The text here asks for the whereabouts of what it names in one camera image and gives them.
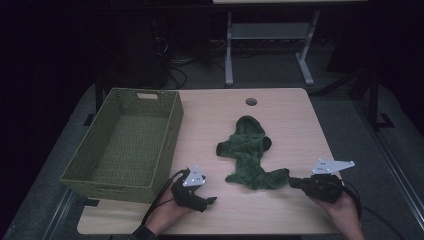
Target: green cloth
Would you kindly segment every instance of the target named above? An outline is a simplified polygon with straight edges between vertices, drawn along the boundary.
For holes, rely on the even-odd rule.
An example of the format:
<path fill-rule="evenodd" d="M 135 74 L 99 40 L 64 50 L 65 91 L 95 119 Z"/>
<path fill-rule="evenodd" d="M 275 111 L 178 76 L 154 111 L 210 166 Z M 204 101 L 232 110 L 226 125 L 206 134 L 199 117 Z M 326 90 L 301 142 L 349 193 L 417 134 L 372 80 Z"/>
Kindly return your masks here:
<path fill-rule="evenodd" d="M 289 170 L 278 169 L 265 172 L 260 166 L 265 151 L 272 145 L 271 139 L 259 122 L 251 116 L 241 117 L 236 124 L 236 132 L 226 142 L 216 148 L 221 157 L 235 158 L 236 171 L 225 178 L 226 182 L 244 184 L 252 190 L 277 189 L 287 184 Z"/>

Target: floor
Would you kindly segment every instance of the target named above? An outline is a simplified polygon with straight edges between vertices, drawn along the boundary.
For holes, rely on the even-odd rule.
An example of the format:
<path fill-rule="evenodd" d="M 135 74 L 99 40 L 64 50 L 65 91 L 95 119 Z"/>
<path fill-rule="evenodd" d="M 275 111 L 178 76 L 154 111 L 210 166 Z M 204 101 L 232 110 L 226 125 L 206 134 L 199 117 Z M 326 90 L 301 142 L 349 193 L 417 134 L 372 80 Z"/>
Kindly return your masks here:
<path fill-rule="evenodd" d="M 233 60 L 232 88 L 299 87 L 312 93 L 344 76 L 325 71 L 333 49 L 331 44 L 318 43 L 310 49 L 307 63 L 316 82 L 314 86 L 306 86 L 303 82 L 295 60 L 294 53 L 299 50 L 301 43 L 249 44 L 241 43 L 240 48 L 235 50 L 239 54 L 235 54 L 237 57 Z M 214 47 L 219 51 L 219 44 L 214 43 Z M 178 69 L 187 76 L 183 88 L 224 88 L 224 57 L 218 54 L 213 61 L 210 65 L 192 62 L 179 66 Z M 184 75 L 175 70 L 171 72 L 180 86 L 184 82 Z M 402 113 L 394 96 L 384 86 L 380 86 L 379 112 L 387 113 L 395 127 L 373 131 L 363 114 L 367 96 L 360 101 L 352 101 L 348 97 L 351 86 L 352 82 L 349 82 L 325 96 L 310 98 L 334 158 L 353 160 L 356 163 L 356 167 L 342 171 L 341 175 L 359 191 L 364 206 L 381 215 L 404 239 L 424 239 L 424 226 L 420 225 L 422 221 L 417 220 L 423 209 L 420 199 L 424 199 L 424 186 L 421 184 L 424 182 L 424 175 L 420 170 L 424 167 L 424 137 Z M 175 87 L 169 81 L 163 89 Z M 69 191 L 59 181 L 69 159 L 88 130 L 84 126 L 87 116 L 94 112 L 95 95 L 92 86 L 75 108 L 16 215 L 10 233 L 3 239 L 125 239 L 125 236 L 79 234 L 77 224 L 85 198 Z M 393 165 L 398 165 L 400 170 L 392 168 Z M 399 172 L 406 176 L 406 181 L 398 176 Z M 364 211 L 361 223 L 368 239 L 399 239 L 382 220 L 368 211 Z M 234 238 L 222 236 L 214 239 Z M 287 239 L 287 236 L 239 236 L 237 239 L 254 238 Z M 342 239 L 339 234 L 300 238 Z"/>

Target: person's arm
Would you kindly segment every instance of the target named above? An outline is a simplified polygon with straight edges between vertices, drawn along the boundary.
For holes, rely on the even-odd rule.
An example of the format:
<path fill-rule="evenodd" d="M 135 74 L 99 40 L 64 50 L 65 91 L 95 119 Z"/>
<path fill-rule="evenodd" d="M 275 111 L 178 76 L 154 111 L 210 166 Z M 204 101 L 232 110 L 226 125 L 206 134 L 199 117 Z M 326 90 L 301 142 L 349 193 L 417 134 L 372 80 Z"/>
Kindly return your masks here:
<path fill-rule="evenodd" d="M 310 199 L 327 213 L 330 221 L 343 234 L 345 240 L 365 239 L 355 203 L 347 193 L 343 192 L 334 204 L 311 197 Z"/>
<path fill-rule="evenodd" d="M 192 212 L 190 208 L 179 206 L 174 200 L 171 192 L 171 186 L 165 191 L 161 197 L 158 206 L 147 219 L 146 224 L 140 225 L 133 232 L 129 239 L 131 240 L 154 240 L 157 239 L 162 232 L 173 226 L 181 217 Z"/>

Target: green wicker basket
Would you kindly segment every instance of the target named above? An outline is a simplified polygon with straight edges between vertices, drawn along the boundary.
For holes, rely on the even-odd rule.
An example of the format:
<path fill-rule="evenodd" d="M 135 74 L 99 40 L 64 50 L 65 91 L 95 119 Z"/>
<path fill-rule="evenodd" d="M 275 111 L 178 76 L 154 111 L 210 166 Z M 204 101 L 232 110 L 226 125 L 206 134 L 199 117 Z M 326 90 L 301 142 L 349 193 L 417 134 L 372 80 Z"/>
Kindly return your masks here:
<path fill-rule="evenodd" d="M 169 178 L 183 114 L 177 91 L 112 89 L 61 181 L 90 198 L 152 203 Z"/>

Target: hand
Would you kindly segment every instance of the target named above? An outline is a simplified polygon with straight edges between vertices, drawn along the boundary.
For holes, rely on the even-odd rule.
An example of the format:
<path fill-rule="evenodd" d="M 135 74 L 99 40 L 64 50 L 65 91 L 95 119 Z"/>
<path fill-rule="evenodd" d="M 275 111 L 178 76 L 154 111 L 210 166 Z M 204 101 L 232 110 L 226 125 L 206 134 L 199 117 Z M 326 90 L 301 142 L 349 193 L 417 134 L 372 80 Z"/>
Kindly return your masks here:
<path fill-rule="evenodd" d="M 345 192 L 334 204 L 309 197 L 328 215 L 330 221 L 343 234 L 346 240 L 365 239 L 353 199 Z"/>
<path fill-rule="evenodd" d="M 158 202 L 158 205 L 174 198 L 172 195 L 172 183 Z M 181 217 L 194 210 L 179 206 L 174 200 L 158 206 L 150 215 L 145 227 L 150 229 L 156 236 L 173 226 Z"/>

